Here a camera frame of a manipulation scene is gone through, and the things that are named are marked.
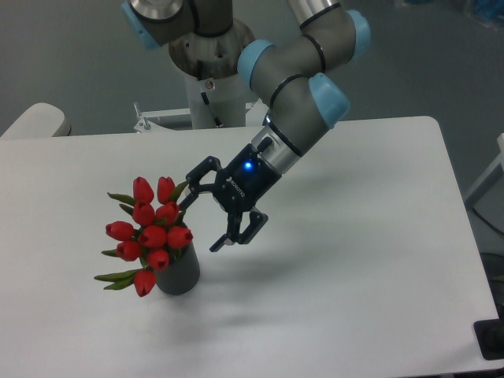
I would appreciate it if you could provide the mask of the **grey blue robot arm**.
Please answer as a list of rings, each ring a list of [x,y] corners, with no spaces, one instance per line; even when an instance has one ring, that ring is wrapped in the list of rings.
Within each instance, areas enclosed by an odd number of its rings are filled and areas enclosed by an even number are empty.
[[[122,11],[148,49],[167,46],[184,76],[195,129],[240,127],[244,92],[268,107],[265,126],[226,166],[208,157],[187,175],[187,208],[209,192],[228,215],[212,251],[247,244],[267,222],[256,203],[350,108],[327,71],[363,55],[367,20],[337,1],[292,1],[301,35],[286,47],[256,39],[230,1],[126,1]]]

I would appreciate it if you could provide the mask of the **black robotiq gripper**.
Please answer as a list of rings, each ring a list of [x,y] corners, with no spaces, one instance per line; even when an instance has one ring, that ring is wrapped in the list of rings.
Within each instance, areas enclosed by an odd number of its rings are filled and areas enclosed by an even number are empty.
[[[209,172],[216,172],[214,183],[201,183]],[[225,167],[213,156],[206,157],[187,175],[189,194],[180,203],[187,210],[201,193],[213,193],[222,209],[228,213],[226,232],[209,248],[219,251],[223,246],[248,244],[269,220],[258,210],[252,210],[257,201],[281,178],[264,162],[259,152],[247,144]],[[249,224],[241,232],[243,213],[249,212]]]

